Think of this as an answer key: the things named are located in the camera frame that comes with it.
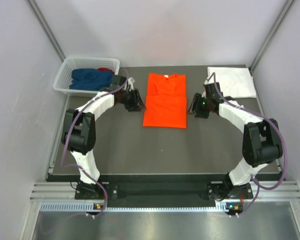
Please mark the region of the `orange t-shirt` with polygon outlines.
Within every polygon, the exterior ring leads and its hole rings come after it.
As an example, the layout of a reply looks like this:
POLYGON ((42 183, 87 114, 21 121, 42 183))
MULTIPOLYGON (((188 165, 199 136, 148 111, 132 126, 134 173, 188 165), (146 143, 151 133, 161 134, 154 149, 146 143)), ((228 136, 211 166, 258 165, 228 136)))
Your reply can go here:
POLYGON ((187 128, 186 75, 148 75, 143 127, 187 128))

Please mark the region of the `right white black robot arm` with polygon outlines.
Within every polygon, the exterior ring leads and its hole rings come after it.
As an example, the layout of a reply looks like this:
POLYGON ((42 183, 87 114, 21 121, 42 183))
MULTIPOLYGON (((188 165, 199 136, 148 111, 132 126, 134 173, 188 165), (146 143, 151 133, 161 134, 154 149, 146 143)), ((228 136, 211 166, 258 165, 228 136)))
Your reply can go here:
POLYGON ((235 198, 252 177, 283 156, 282 141, 275 131, 278 123, 273 118, 266 120, 259 113, 248 111, 231 96, 218 94, 219 83, 207 84, 204 89, 204 93, 195 93, 187 113, 203 119, 215 113, 243 134, 242 159, 222 181, 224 194, 235 198))

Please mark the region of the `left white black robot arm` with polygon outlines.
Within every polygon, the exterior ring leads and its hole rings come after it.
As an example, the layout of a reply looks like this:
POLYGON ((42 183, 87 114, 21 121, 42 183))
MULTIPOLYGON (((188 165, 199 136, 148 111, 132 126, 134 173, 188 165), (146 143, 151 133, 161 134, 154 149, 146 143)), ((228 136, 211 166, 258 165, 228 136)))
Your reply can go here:
POLYGON ((87 103, 65 112, 60 165, 79 170, 80 181, 87 184, 86 192, 92 198, 99 198, 104 191, 103 185, 98 183, 101 173, 94 157, 96 121, 116 104, 122 104, 128 112, 144 110, 146 106, 134 83, 133 77, 113 75, 110 84, 102 87, 87 103))

